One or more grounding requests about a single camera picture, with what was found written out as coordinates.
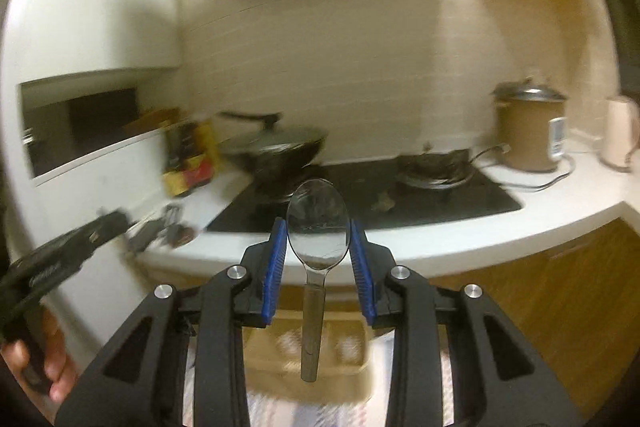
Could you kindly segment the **person's left hand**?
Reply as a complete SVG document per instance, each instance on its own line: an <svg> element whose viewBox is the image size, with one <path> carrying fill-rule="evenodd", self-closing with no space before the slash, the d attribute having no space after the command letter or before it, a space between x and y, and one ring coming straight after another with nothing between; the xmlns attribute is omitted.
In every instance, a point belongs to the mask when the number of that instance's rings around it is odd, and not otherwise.
<svg viewBox="0 0 640 427"><path fill-rule="evenodd" d="M17 339L9 343L3 341L1 354L10 372L24 390L26 395L38 407L44 407L49 402L60 405L73 390L78 380L77 366L73 358L67 353L65 347L65 336L58 324L58 319L47 308L41 312L44 347L43 362L40 367L46 373L47 379L51 382L49 388L49 399L43 399L43 395L35 392L34 388L25 381L24 370L30 364L30 352L23 340Z"/></svg>

